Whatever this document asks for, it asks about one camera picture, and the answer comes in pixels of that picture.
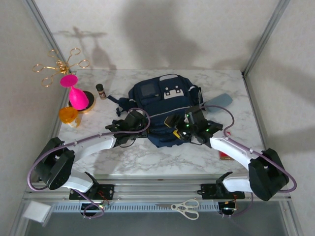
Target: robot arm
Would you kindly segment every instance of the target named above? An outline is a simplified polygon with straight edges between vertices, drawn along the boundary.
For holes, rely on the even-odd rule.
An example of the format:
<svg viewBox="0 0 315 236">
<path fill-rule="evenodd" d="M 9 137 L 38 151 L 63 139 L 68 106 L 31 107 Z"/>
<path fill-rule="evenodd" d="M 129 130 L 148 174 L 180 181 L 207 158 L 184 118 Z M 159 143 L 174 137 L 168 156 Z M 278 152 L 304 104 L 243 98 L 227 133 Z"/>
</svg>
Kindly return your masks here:
<svg viewBox="0 0 315 236">
<path fill-rule="evenodd" d="M 174 134 L 178 138 L 189 141 L 194 136 L 201 144 L 226 153 L 248 170 L 245 175 L 229 172 L 220 177 L 214 194 L 216 197 L 224 198 L 224 194 L 240 191 L 253 192 L 260 199 L 268 201 L 289 182 L 288 177 L 274 165 L 226 138 L 222 125 L 206 120 L 199 107 L 187 109 L 186 117 L 188 122 L 180 116 L 169 116 L 165 124 L 175 128 Z M 268 149 L 262 154 L 283 168 L 274 150 Z"/>
<path fill-rule="evenodd" d="M 106 126 L 106 129 L 113 132 L 112 135 L 100 135 L 80 144 L 75 144 L 69 149 L 64 147 L 54 151 L 36 165 L 35 172 L 51 190 L 67 187 L 88 195 L 91 192 L 97 192 L 95 190 L 98 186 L 97 181 L 89 173 L 73 170 L 73 163 L 95 152 L 125 144 L 128 140 L 146 137 L 146 131 L 133 134 L 125 133 L 145 127 L 145 117 L 135 110 L 131 111 L 125 120 L 114 121 L 113 123 Z M 63 143 L 59 138 L 52 138 L 39 157 L 53 148 L 62 146 Z"/>
</svg>

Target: small glass jar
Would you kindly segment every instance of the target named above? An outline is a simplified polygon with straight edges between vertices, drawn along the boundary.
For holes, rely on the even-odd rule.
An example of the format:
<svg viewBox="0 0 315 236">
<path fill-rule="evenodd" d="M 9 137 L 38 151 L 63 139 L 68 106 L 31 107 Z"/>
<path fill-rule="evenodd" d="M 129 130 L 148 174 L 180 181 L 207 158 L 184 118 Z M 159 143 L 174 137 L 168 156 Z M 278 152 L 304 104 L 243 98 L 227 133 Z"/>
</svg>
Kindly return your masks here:
<svg viewBox="0 0 315 236">
<path fill-rule="evenodd" d="M 62 123 L 70 125 L 72 128 L 76 128 L 81 123 L 81 116 L 78 111 L 73 107 L 64 107 L 59 110 L 59 119 Z"/>
<path fill-rule="evenodd" d="M 96 85 L 96 90 L 98 92 L 98 95 L 99 95 L 100 99 L 104 100 L 104 99 L 107 98 L 102 84 L 97 84 Z"/>
</svg>

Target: red object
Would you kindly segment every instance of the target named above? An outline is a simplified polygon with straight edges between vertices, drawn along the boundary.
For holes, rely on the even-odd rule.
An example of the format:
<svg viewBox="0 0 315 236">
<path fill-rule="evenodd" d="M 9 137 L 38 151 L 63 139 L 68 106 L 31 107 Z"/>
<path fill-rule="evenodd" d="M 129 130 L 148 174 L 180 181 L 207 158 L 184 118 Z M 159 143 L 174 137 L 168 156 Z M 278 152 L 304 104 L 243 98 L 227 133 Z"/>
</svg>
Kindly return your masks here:
<svg viewBox="0 0 315 236">
<path fill-rule="evenodd" d="M 234 160 L 232 157 L 230 157 L 230 156 L 228 156 L 228 155 L 226 155 L 224 152 L 221 152 L 221 151 L 219 151 L 219 158 L 220 158 L 220 160 Z"/>
</svg>

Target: marble surface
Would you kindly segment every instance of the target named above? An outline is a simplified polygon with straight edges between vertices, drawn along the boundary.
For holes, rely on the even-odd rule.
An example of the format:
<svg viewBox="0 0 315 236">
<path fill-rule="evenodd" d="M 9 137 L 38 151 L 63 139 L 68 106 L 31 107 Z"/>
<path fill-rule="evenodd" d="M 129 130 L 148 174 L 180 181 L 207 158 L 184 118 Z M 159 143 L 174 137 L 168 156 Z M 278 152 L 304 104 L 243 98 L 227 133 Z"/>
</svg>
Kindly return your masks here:
<svg viewBox="0 0 315 236">
<path fill-rule="evenodd" d="M 222 93 L 233 98 L 228 109 L 235 116 L 235 125 L 229 130 L 232 137 L 247 146 L 262 150 L 262 141 L 255 123 L 253 111 L 240 71 L 237 70 L 79 70 L 77 87 L 92 92 L 96 97 L 95 107 L 84 114 L 79 127 L 62 124 L 59 138 L 72 142 L 89 135 L 106 132 L 116 115 L 117 105 L 109 99 L 101 100 L 95 85 L 104 85 L 106 95 L 115 98 L 126 97 L 134 84 L 141 80 L 169 73 L 189 78 L 193 84 L 202 87 L 204 100 L 210 100 Z M 227 126 L 230 116 L 224 112 L 207 114 L 207 119 Z M 206 146 L 183 144 L 156 148 L 147 139 L 137 139 L 128 148 L 116 147 L 94 153 L 73 165 L 74 169 L 91 174 L 119 175 L 190 175 L 223 174 L 227 171 L 246 171 L 236 161 L 219 159 L 219 152 Z"/>
</svg>

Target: white scissors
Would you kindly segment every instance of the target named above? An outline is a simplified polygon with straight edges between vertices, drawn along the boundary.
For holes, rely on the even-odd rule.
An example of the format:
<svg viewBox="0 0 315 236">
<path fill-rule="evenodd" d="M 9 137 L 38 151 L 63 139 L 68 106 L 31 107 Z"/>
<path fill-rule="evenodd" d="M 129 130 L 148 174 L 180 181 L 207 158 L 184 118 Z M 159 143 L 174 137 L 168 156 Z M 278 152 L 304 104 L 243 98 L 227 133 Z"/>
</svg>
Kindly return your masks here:
<svg viewBox="0 0 315 236">
<path fill-rule="evenodd" d="M 191 202 L 195 202 L 197 204 L 194 205 L 189 205 L 189 203 Z M 195 199 L 189 199 L 183 203 L 179 203 L 179 204 L 156 204 L 156 206 L 162 207 L 162 208 L 169 208 L 175 211 L 180 212 L 181 214 L 183 214 L 186 218 L 188 218 L 189 220 L 196 220 L 199 218 L 199 213 L 195 210 L 189 210 L 189 208 L 198 208 L 199 207 L 199 202 Z M 187 215 L 187 213 L 194 214 L 196 215 L 196 217 L 191 218 Z"/>
</svg>

